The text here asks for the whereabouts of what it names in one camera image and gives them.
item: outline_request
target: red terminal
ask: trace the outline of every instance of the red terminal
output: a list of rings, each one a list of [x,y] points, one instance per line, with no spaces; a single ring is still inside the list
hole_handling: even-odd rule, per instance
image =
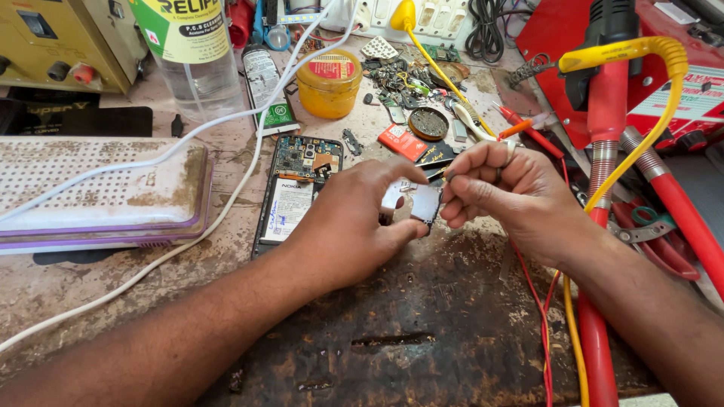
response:
[[[72,72],[73,78],[81,85],[90,85],[95,74],[96,70],[92,66],[86,64],[79,65]]]

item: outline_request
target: coiled spring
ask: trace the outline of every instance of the coiled spring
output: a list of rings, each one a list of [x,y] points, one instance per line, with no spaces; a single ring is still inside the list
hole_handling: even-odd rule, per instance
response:
[[[550,56],[548,56],[548,54],[544,52],[536,54],[536,56],[531,58],[530,61],[527,61],[510,74],[510,87],[514,88],[529,77],[538,75],[539,73],[554,66],[555,62],[550,61]]]

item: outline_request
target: workbench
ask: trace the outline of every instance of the workbench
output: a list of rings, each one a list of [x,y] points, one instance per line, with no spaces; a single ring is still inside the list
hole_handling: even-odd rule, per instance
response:
[[[359,52],[368,39],[343,48]],[[290,53],[273,53],[283,69]],[[494,131],[509,127],[493,108],[500,102],[492,70],[463,56],[471,76],[467,96]],[[499,68],[523,63],[515,49]],[[103,95],[101,107],[149,106],[153,136],[169,137],[176,112],[161,74],[150,69],[126,96]],[[319,119],[292,95],[304,135],[341,140],[349,128],[364,145],[361,156],[345,147],[345,167],[392,153],[376,141],[390,117],[383,106],[362,104],[372,82],[363,79],[347,117]],[[541,98],[543,110],[550,110]],[[184,120],[185,132],[197,123]],[[557,119],[549,119],[554,126]],[[251,118],[201,133],[215,160],[211,218],[216,218],[251,162]],[[447,143],[461,146],[453,140]],[[264,140],[260,162],[221,226],[196,247],[153,270],[116,300],[44,330],[0,355],[0,382],[38,365],[75,343],[137,318],[248,262],[274,141]],[[437,219],[429,237],[354,287],[338,290],[289,316],[267,332],[201,397],[203,406],[540,406],[544,404],[540,314],[521,267],[514,261],[499,280],[507,238],[492,218],[451,230]],[[0,337],[83,305],[129,280],[168,248],[121,251],[93,264],[38,266],[32,255],[0,256]],[[552,270],[531,263],[533,283],[545,294]],[[555,402],[578,403],[578,376],[559,284],[549,312]],[[612,338],[613,366],[621,397],[662,391],[623,342]]]

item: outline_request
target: charging cable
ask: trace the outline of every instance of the charging cable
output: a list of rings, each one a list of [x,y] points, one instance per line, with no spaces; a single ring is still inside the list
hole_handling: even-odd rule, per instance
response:
[[[248,116],[250,114],[255,114],[261,112],[261,117],[259,117],[259,123],[258,129],[256,131],[256,147],[254,148],[254,157],[251,159],[251,163],[249,164],[249,168],[246,170],[246,173],[244,174],[244,177],[242,178],[241,182],[239,182],[239,185],[237,185],[236,189],[234,190],[234,193],[231,195],[231,198],[229,198],[229,201],[227,202],[226,206],[222,209],[221,214],[216,218],[214,223],[212,223],[204,232],[203,234],[194,240],[191,243],[186,243],[185,245],[181,245],[174,250],[170,251],[169,253],[164,254],[163,256],[159,257],[157,260],[143,268],[138,274],[133,276],[130,280],[128,280],[125,284],[121,285],[120,287],[116,288],[115,290],[111,291],[110,293],[104,295],[103,297],[98,298],[97,300],[91,301],[90,303],[87,303],[83,306],[79,306],[75,309],[72,309],[70,311],[66,311],[63,314],[56,315],[50,319],[47,319],[37,325],[34,325],[30,328],[27,328],[26,330],[22,331],[19,334],[16,334],[15,336],[9,338],[8,340],[4,341],[3,343],[0,343],[0,353],[5,351],[7,348],[10,348],[14,344],[18,343],[19,341],[27,338],[28,336],[43,330],[47,327],[50,327],[51,325],[55,325],[59,322],[65,321],[66,319],[69,319],[73,316],[76,316],[78,314],[81,314],[83,312],[86,312],[88,310],[94,309],[97,306],[103,305],[107,303],[108,301],[116,298],[121,293],[125,292],[129,288],[131,288],[135,283],[137,283],[139,280],[144,278],[151,270],[155,269],[158,265],[163,263],[164,261],[172,258],[173,256],[176,256],[177,254],[185,251],[186,249],[193,247],[196,243],[201,242],[203,239],[205,239],[207,236],[209,236],[224,220],[226,215],[229,213],[229,210],[231,209],[231,206],[233,205],[234,201],[236,201],[237,196],[241,192],[241,190],[246,185],[246,182],[251,177],[251,172],[254,170],[254,167],[256,167],[256,164],[259,159],[259,154],[261,153],[261,140],[263,138],[262,132],[264,131],[264,120],[266,119],[266,114],[269,111],[269,107],[272,105],[274,100],[276,99],[277,95],[279,95],[279,92],[286,86],[287,82],[289,82],[292,75],[294,75],[297,70],[302,67],[305,63],[310,61],[311,59],[317,57],[320,54],[323,54],[325,52],[328,52],[332,49],[335,49],[339,46],[341,46],[347,38],[349,38],[350,34],[352,33],[352,28],[354,26],[354,19],[350,20],[350,24],[347,27],[347,30],[345,31],[344,36],[333,45],[320,49],[318,51],[315,51],[302,60],[300,60],[294,67],[294,61],[297,57],[297,54],[299,53],[300,49],[302,48],[304,41],[309,37],[309,35],[314,31],[314,29],[319,25],[319,23],[326,17],[327,13],[330,10],[330,6],[334,3],[338,2],[340,0],[332,0],[328,7],[322,11],[322,13],[314,20],[314,22],[304,31],[302,34],[299,42],[297,43],[297,46],[294,48],[294,52],[292,53],[292,56],[289,59],[289,63],[287,64],[284,73],[282,74],[281,78],[279,79],[279,83],[277,83],[277,87],[274,89],[274,92],[269,97],[269,100],[264,104],[264,106],[248,110],[246,112],[240,112],[240,113],[234,113],[229,114],[228,116],[220,117],[219,119],[212,120],[210,122],[204,123],[201,126],[197,127],[194,130],[191,130],[184,138],[179,140],[178,143],[176,143],[173,147],[171,147],[168,151],[163,153],[162,155],[156,157],[155,159],[147,160],[147,161],[139,161],[139,162],[131,162],[131,163],[124,163],[124,164],[114,164],[109,165],[105,167],[100,167],[97,169],[92,169],[91,171],[88,171],[84,174],[78,175],[77,177],[72,178],[71,180],[68,180],[66,182],[63,182],[61,185],[58,185],[57,187],[51,189],[47,193],[44,193],[37,198],[34,198],[31,201],[28,201],[24,203],[21,206],[18,206],[17,208],[8,211],[7,213],[0,216],[0,222],[2,222],[5,219],[8,219],[10,217],[13,217],[17,214],[20,214],[24,211],[27,211],[28,209],[34,207],[40,202],[45,201],[46,199],[52,197],[53,195],[63,191],[65,188],[73,186],[75,183],[80,182],[81,180],[84,180],[85,178],[91,177],[93,175],[99,174],[101,172],[105,171],[114,171],[116,169],[126,169],[126,168],[133,168],[133,167],[141,167],[146,165],[155,165],[159,162],[167,159],[170,157],[174,152],[176,152],[181,146],[183,146],[185,143],[187,143],[191,138],[195,137],[200,132],[213,127],[215,125],[218,125],[219,123],[227,122],[232,119],[237,119],[239,117]],[[354,12],[359,8],[361,0],[355,0],[354,7],[353,7],[353,15]]]

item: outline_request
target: yellow wire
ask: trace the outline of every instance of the yellow wire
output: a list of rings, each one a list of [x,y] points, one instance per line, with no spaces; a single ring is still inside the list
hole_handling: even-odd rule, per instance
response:
[[[405,86],[407,86],[408,88],[415,88],[415,85],[410,85],[409,83],[407,83],[407,72],[398,72],[397,76],[403,79]]]
[[[442,80],[445,82],[445,85],[447,85],[448,88],[450,88],[453,92],[455,92],[455,95],[458,96],[458,98],[462,99],[463,101],[470,103],[468,99],[460,92],[458,88],[453,85],[453,83],[450,81],[450,79],[447,78],[445,73],[443,73],[440,69],[440,67],[437,66],[435,61],[427,54],[427,51],[425,51],[425,48],[422,47],[419,41],[417,41],[417,38],[415,38],[415,33],[412,32],[412,25],[408,22],[405,24],[405,31],[407,31],[407,34],[410,36],[410,39],[412,39],[412,42],[415,44],[417,49],[420,50],[422,53],[422,56],[427,59],[427,62],[430,63],[430,66],[432,69],[437,72],[437,74],[442,78]],[[483,129],[486,131],[486,133],[490,134],[492,137],[496,137],[496,135],[493,133],[492,130],[490,130],[490,127],[488,127],[487,124],[485,124],[485,121],[483,121],[483,118],[478,115],[478,119],[480,120],[480,125],[483,127]]]
[[[616,50],[614,54],[620,55],[620,59],[615,59],[615,57],[609,56],[614,50]],[[637,38],[635,40],[607,44],[606,46],[572,51],[564,54],[559,60],[559,63],[565,60],[567,66],[565,69],[566,71],[570,71],[572,70],[572,64],[577,64],[575,69],[583,69],[588,67],[587,64],[596,64],[595,62],[591,62],[591,60],[596,58],[599,60],[598,64],[601,64],[605,62],[614,62],[615,60],[636,58],[651,53],[657,54],[664,59],[669,78],[671,79],[671,89],[669,91],[669,98],[667,100],[666,107],[664,108],[661,118],[659,118],[659,121],[641,145],[636,147],[596,190],[594,195],[586,204],[586,208],[584,208],[588,214],[591,213],[599,199],[601,199],[601,197],[611,188],[618,178],[620,178],[626,170],[631,168],[636,160],[639,159],[647,148],[654,144],[661,133],[663,133],[664,129],[669,125],[669,122],[676,112],[679,100],[681,99],[681,94],[683,92],[683,76],[689,71],[689,64],[686,61],[686,51],[681,43],[667,37]],[[571,335],[571,344],[573,346],[573,353],[576,356],[576,365],[578,366],[578,380],[580,381],[579,385],[581,388],[581,407],[587,407],[589,404],[588,375],[586,374],[586,364],[581,348],[581,341],[578,338],[576,318],[573,315],[571,279],[565,275],[563,276],[563,297],[565,300],[565,316],[568,321],[568,330]]]
[[[586,363],[584,352],[581,347],[581,339],[578,337],[576,316],[573,315],[573,301],[571,300],[571,279],[563,275],[563,302],[565,303],[565,320],[568,322],[568,332],[571,335],[573,354],[576,355],[576,367],[578,367],[578,381],[581,388],[581,407],[589,407],[588,374],[586,374]]]

